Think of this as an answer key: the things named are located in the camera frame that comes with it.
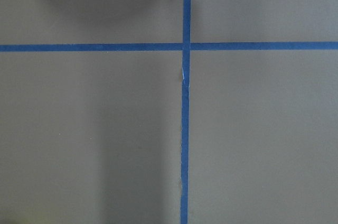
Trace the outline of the long blue tape strip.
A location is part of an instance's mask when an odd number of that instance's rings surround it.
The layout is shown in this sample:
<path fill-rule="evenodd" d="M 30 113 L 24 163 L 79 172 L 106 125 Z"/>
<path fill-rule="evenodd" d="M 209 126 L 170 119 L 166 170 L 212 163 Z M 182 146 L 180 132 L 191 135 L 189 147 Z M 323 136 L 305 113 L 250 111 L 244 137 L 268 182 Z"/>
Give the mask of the long blue tape strip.
<path fill-rule="evenodd" d="M 191 0 L 183 0 L 180 223 L 188 223 Z"/>

